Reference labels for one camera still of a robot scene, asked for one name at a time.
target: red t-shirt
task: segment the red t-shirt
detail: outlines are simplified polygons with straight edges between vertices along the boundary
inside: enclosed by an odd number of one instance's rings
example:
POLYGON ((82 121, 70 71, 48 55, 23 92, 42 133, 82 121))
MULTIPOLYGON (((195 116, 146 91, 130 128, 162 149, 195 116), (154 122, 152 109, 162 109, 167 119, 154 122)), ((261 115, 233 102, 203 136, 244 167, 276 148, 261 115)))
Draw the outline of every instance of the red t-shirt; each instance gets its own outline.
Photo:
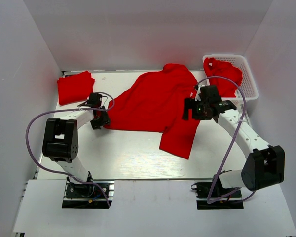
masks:
POLYGON ((167 64, 160 72, 140 75, 115 99, 108 129, 162 132, 159 148, 188 159, 199 121, 182 120, 184 99, 195 96, 197 81, 183 65, 167 64))
MULTIPOLYGON (((206 76, 221 76, 232 80, 238 86, 242 82, 242 72, 229 62, 218 61, 215 58, 206 58, 204 60, 204 71, 206 76)), ((232 83, 221 78, 210 78, 210 85, 216 85, 221 97, 236 97, 237 89, 232 83)))
POLYGON ((88 71, 59 78, 57 81, 59 105, 86 100, 93 92, 93 84, 94 79, 88 71))

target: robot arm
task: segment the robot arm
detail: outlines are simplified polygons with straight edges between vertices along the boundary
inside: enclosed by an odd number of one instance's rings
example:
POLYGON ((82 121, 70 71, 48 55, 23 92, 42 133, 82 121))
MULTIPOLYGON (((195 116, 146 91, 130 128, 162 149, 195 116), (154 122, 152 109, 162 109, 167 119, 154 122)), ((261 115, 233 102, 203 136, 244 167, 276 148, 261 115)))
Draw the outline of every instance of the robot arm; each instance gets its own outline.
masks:
MULTIPOLYGON (((101 102, 101 94, 91 93, 89 99, 80 106, 103 109, 101 102)), ((58 163, 65 172, 81 181, 92 179, 90 172, 83 167, 77 156, 78 129, 88 122, 91 122, 93 129, 100 129, 101 126, 109 124, 110 120, 107 112, 94 110, 79 110, 61 118, 49 118, 42 147, 44 156, 58 163)), ((70 182, 78 183, 72 178, 70 182)))
MULTIPOLYGON (((239 112, 230 101, 222 101, 215 85, 200 88, 200 101, 186 98, 183 119, 214 119, 222 128, 233 136, 239 112)), ((284 180, 284 150, 280 146, 271 146, 258 136, 252 128, 243 122, 236 137, 236 143, 247 158, 242 170, 224 172, 219 180, 224 189, 247 187, 251 191, 265 188, 284 180)))

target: white wall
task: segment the white wall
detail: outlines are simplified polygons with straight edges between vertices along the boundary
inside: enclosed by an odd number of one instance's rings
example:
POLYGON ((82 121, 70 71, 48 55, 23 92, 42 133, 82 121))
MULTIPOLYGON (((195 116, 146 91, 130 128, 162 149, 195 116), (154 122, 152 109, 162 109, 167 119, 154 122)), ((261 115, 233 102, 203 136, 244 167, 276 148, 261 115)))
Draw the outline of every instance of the white wall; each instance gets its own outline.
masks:
MULTIPOLYGON (((0 237, 11 235, 25 182, 35 172, 26 126, 51 109, 59 74, 23 1, 0 1, 0 237)), ((43 124, 34 126, 33 144, 41 141, 43 124)))
POLYGON ((259 87, 250 118, 286 152, 281 187, 296 227, 296 0, 274 0, 245 55, 259 87))
POLYGON ((115 70, 244 54, 272 0, 24 2, 62 70, 115 70))

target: white basket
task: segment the white basket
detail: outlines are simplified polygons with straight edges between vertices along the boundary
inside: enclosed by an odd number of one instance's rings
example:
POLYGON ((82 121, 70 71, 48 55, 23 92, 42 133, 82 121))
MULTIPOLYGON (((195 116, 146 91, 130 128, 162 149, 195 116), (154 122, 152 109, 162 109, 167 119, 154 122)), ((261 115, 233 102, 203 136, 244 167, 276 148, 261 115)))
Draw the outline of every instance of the white basket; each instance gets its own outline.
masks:
MULTIPOLYGON (((240 88, 245 95, 246 101, 255 100, 258 98, 259 93, 257 90, 257 86, 245 57, 233 54, 210 54, 203 57, 203 64, 206 58, 215 58, 219 61, 226 61, 239 68, 242 71, 242 82, 240 88)), ((236 90, 235 95, 236 97, 225 97, 222 98, 222 100, 230 100, 234 102, 237 101, 238 103, 243 104, 243 100, 241 94, 239 93, 239 90, 236 90)))

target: white panel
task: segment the white panel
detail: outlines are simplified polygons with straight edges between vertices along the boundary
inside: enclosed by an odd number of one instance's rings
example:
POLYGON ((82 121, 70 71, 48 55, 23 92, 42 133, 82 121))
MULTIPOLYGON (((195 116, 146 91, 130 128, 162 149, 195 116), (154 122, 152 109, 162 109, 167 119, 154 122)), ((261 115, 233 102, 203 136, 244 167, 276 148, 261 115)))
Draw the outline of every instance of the white panel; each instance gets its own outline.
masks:
POLYGON ((272 0, 24 2, 62 70, 107 70, 244 54, 272 0))
POLYGON ((224 189, 230 188, 242 188, 246 185, 242 181, 241 177, 242 170, 233 170, 219 175, 219 180, 224 189))
MULTIPOLYGON (((0 237, 10 236, 25 182, 35 171, 26 126, 55 103, 59 74, 23 1, 0 1, 0 237)), ((33 127, 32 146, 41 143, 42 128, 42 120, 33 127)))
POLYGON ((192 180, 116 181, 111 208, 92 210, 61 208, 65 182, 30 180, 14 231, 26 237, 296 235, 279 185, 259 190, 244 209, 202 211, 190 189, 192 180))
MULTIPOLYGON (((222 126, 230 136, 233 136, 238 127, 239 119, 239 111, 228 110, 225 113, 219 115, 218 124, 222 126)), ((258 136, 247 122, 241 123, 235 141, 241 148, 245 158, 248 158, 249 154, 253 152, 254 149, 261 151, 267 149, 269 146, 269 143, 258 136)))
MULTIPOLYGON (((56 163, 59 166, 61 166, 61 168, 65 172, 72 174, 75 178, 82 180, 84 182, 87 181, 89 172, 84 168, 79 157, 76 157, 75 159, 73 159, 71 163, 67 163, 66 161, 58 161, 56 163)), ((70 178, 70 182, 80 184, 80 182, 76 181, 73 178, 70 178)))
MULTIPOLYGON (((93 91, 105 91, 117 97, 128 90, 142 73, 144 72, 93 73, 93 91)), ((195 71, 193 74, 197 80, 205 77, 203 71, 195 71)), ((56 109, 76 108, 78 104, 57 104, 56 109)), ((64 113, 58 113, 55 117, 60 118, 63 115, 64 113)), ((92 130, 88 123, 78 131, 78 155, 94 179, 212 178, 231 141, 230 135, 213 120, 202 121, 196 131, 190 158, 186 160, 160 150, 161 135, 155 132, 92 130)), ((235 144, 224 168, 242 169, 244 163, 245 157, 235 144)), ((49 158, 44 157, 42 164, 61 170, 49 158)), ((38 174, 38 179, 65 178, 64 175, 44 170, 40 170, 38 174)))
POLYGON ((246 52, 259 88, 251 122, 286 153, 281 185, 296 226, 296 0, 275 0, 246 52))
POLYGON ((90 122, 93 120, 93 111, 91 110, 84 110, 84 111, 73 111, 71 113, 66 114, 64 117, 59 117, 62 120, 69 120, 69 119, 74 119, 77 120, 77 128, 81 128, 84 126, 86 123, 90 122))

